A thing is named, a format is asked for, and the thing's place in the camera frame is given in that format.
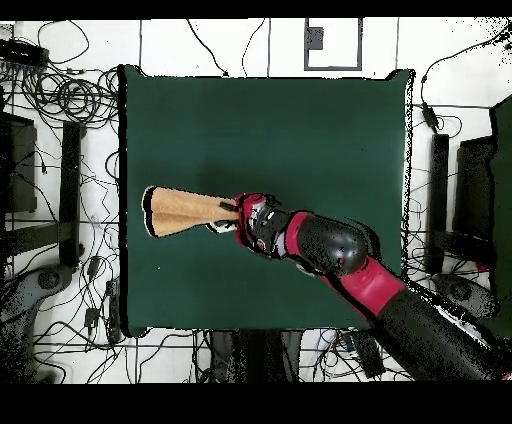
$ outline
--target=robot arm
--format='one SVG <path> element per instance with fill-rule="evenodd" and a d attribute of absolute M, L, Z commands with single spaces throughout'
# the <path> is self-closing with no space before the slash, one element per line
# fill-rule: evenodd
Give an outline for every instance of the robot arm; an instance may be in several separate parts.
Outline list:
<path fill-rule="evenodd" d="M 383 348 L 416 380 L 506 376 L 502 361 L 368 253 L 364 234 L 307 211 L 285 211 L 272 196 L 237 197 L 239 243 L 270 259 L 289 259 L 329 284 L 368 321 Z"/>

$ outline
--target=metal frame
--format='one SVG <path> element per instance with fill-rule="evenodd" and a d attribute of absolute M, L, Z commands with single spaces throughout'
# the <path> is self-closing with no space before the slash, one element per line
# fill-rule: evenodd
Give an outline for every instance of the metal frame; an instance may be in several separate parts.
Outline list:
<path fill-rule="evenodd" d="M 359 18 L 358 24 L 358 46 L 356 66 L 309 66 L 309 51 L 322 50 L 323 28 L 309 26 L 309 18 L 304 21 L 304 70 L 305 71 L 361 71 L 363 69 L 363 18 Z M 317 39 L 319 47 L 311 47 L 313 44 L 313 32 L 320 34 Z"/>
<path fill-rule="evenodd" d="M 64 122 L 59 222 L 35 225 L 6 232 L 3 252 L 19 255 L 44 246 L 59 244 L 62 265 L 76 268 L 80 257 L 80 150 L 85 127 Z"/>

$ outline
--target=black stand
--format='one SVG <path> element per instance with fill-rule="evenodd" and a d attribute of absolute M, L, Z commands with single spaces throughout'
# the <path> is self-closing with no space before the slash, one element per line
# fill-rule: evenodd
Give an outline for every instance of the black stand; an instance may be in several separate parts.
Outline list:
<path fill-rule="evenodd" d="M 302 331 L 214 331 L 211 369 L 216 381 L 295 382 Z"/>

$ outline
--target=green table surface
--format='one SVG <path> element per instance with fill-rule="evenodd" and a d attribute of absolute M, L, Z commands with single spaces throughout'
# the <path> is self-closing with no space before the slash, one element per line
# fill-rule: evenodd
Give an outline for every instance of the green table surface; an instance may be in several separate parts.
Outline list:
<path fill-rule="evenodd" d="M 409 71 L 388 81 L 144 77 L 127 66 L 127 318 L 145 327 L 365 326 L 319 279 L 205 227 L 152 239 L 149 185 L 234 197 L 373 228 L 401 272 Z"/>

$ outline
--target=tan cloth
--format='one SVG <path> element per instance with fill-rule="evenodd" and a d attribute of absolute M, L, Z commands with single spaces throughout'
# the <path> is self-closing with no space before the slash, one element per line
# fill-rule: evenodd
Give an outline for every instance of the tan cloth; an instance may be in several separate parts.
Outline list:
<path fill-rule="evenodd" d="M 146 229 L 154 237 L 175 234 L 196 225 L 238 219 L 236 212 L 226 211 L 220 207 L 220 202 L 234 205 L 233 199 L 164 187 L 151 190 L 153 188 L 148 187 L 144 192 L 142 208 L 145 213 Z"/>

